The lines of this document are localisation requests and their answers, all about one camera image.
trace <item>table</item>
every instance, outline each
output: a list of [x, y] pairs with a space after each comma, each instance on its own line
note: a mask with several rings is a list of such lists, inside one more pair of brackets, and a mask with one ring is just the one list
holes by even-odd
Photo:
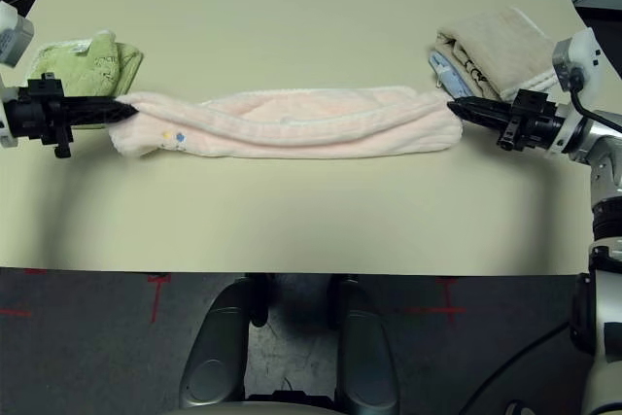
[[[145, 60], [134, 89], [200, 101], [276, 87], [434, 86], [438, 25], [502, 5], [555, 39], [569, 0], [37, 0], [34, 51], [110, 28]], [[96, 5], [88, 15], [71, 15]], [[622, 86], [604, 59], [598, 108]], [[554, 96], [567, 99], [557, 90]], [[2, 265], [88, 270], [573, 274], [591, 242], [589, 169], [507, 154], [467, 125], [434, 154], [358, 160], [116, 154], [79, 132], [74, 156], [0, 152]]]

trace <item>rolled towel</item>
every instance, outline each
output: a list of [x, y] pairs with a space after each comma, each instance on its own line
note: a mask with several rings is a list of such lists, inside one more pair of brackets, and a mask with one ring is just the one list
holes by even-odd
[[197, 156], [350, 158], [439, 151], [462, 136], [441, 91], [405, 86], [242, 92], [201, 104], [139, 92], [135, 116], [109, 127], [117, 150]]
[[443, 26], [434, 48], [479, 97], [510, 102], [520, 88], [544, 91], [557, 83], [555, 44], [516, 8]]

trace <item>towel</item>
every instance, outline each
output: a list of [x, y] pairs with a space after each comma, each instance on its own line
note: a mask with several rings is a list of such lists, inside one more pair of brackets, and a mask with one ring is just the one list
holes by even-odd
[[66, 96], [117, 96], [127, 93], [142, 59], [138, 49], [116, 43], [114, 33], [102, 31], [92, 39], [44, 46], [28, 76], [53, 72]]
[[516, 8], [466, 18], [438, 29], [435, 49], [479, 97], [511, 102], [520, 88], [557, 83], [555, 44]]
[[439, 151], [462, 125], [444, 92], [406, 86], [242, 92], [201, 104], [155, 93], [119, 97], [135, 116], [109, 126], [117, 150], [197, 156], [349, 158]]
[[429, 62], [436, 73], [436, 87], [442, 85], [454, 99], [473, 95], [458, 69], [442, 53], [432, 51]]

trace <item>green towel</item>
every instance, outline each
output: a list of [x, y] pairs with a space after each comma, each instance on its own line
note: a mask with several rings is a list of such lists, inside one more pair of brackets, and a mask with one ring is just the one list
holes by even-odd
[[142, 59], [138, 49], [116, 43], [113, 33], [103, 31], [92, 40], [43, 47], [30, 78], [53, 72], [66, 96], [118, 96], [129, 90]]

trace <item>red tape mark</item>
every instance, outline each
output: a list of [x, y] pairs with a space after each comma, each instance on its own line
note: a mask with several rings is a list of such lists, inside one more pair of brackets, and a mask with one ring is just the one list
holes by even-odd
[[152, 320], [151, 324], [156, 322], [157, 316], [157, 307], [159, 306], [159, 293], [162, 288], [162, 284], [171, 282], [171, 274], [165, 274], [163, 276], [147, 276], [147, 282], [155, 282], [155, 297], [154, 297], [154, 306], [152, 307]]
[[445, 308], [452, 309], [452, 311], [449, 311], [447, 313], [447, 319], [449, 320], [449, 323], [451, 323], [452, 325], [456, 324], [456, 320], [455, 320], [455, 312], [453, 311], [454, 307], [451, 305], [451, 294], [449, 293], [449, 286], [451, 286], [452, 284], [456, 284], [457, 281], [458, 279], [455, 277], [437, 277], [436, 278], [436, 283], [443, 286]]
[[29, 317], [31, 315], [31, 313], [29, 311], [25, 311], [25, 310], [8, 310], [6, 308], [0, 308], [0, 315]]

